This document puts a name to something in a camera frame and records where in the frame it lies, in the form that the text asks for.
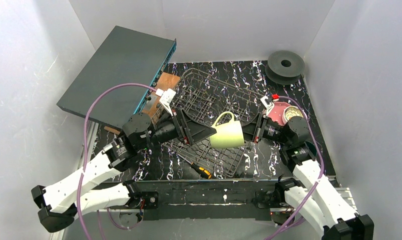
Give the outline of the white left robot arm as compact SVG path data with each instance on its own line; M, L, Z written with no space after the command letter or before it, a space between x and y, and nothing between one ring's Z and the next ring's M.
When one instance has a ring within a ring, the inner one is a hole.
M141 150L173 139L190 146L215 133L215 128L193 120L181 108L164 115L158 126L146 113L132 115L119 136L83 167L55 184L32 189L40 223L48 232L55 233L87 213L108 207L133 204L153 208L157 195L139 191L132 180L104 189L98 186L126 171Z

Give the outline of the dark grey flat box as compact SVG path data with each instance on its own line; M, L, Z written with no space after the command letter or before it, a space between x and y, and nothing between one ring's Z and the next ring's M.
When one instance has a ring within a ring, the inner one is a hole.
M57 102L68 113L85 118L93 101L125 83L155 85L176 50L176 40L115 26ZM150 91L128 86L97 102L89 119L120 129L146 103Z

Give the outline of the yellow black screwdriver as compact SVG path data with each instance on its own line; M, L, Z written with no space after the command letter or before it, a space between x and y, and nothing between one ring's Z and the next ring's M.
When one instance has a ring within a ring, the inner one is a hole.
M214 179L214 176L213 176L208 170L206 170L205 168L203 168L203 167L201 167L201 166L195 164L194 162L189 161L189 160L187 160L187 159L185 159L185 158L184 158L183 160L184 160L185 162L187 162L187 163L190 165L190 167L191 167L193 170L195 170L195 172L198 173L198 175L199 175L201 178L203 178L203 179L208 179L208 180Z

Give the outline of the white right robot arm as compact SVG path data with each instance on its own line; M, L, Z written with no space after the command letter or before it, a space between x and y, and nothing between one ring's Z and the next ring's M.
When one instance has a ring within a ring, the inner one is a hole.
M293 214L281 225L282 232L298 224L292 221L300 214L323 240L371 240L374 222L369 215L360 215L334 188L324 174L324 164L318 150L312 151L312 138L307 120L290 118L284 126L259 113L242 126L244 139L257 143L262 139L282 143L279 153L282 162L294 177L280 180L264 203L286 203Z

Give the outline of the light green ceramic mug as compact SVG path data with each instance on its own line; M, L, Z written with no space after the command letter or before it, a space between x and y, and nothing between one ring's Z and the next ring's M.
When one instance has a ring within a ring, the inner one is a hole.
M226 123L218 124L225 115L230 115L230 120ZM221 113L212 127L216 129L216 133L209 137L212 148L227 149L244 146L245 142L241 123L239 120L235 120L232 112L225 111Z

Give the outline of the pink polka dot plate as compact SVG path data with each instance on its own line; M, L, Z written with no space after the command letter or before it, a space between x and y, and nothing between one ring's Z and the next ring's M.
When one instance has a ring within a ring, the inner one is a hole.
M287 120L284 117L284 111L290 107L287 102L277 101L274 103L273 108L266 110L266 115L274 122L277 122L280 126L284 126Z

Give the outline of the pink patterned bowl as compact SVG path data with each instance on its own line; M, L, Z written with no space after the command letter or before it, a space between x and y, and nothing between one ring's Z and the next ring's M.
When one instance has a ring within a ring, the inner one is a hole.
M303 117L303 112L296 106L288 106L284 109L283 115L282 115L282 120L283 123L287 123L291 118L293 117Z

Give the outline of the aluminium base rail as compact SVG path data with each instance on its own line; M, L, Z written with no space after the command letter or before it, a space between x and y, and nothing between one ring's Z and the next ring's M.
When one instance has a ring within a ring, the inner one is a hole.
M324 175L321 154L313 154L306 144L313 137L307 120L298 116L284 126L262 116L245 125L232 119L211 126L185 116L171 116L154 126L148 115L136 114L123 125L119 137L92 160L85 159L80 169L43 189L43 209L48 217L55 218L45 228L56 232L86 213L140 199L141 195L129 183L104 190L98 190L97 186L125 171L141 149L173 139L189 146L209 139L210 145L217 149L268 139L283 143L283 161L297 177L297 181L278 184L280 199L294 207L295 214L314 226L324 240L351 240L355 233L363 234L361 216Z

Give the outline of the black filament spool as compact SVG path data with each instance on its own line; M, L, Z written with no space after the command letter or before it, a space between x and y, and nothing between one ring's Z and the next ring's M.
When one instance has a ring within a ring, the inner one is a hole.
M280 85L294 84L300 80L305 70L302 57L288 50L273 52L267 60L265 72L267 77Z

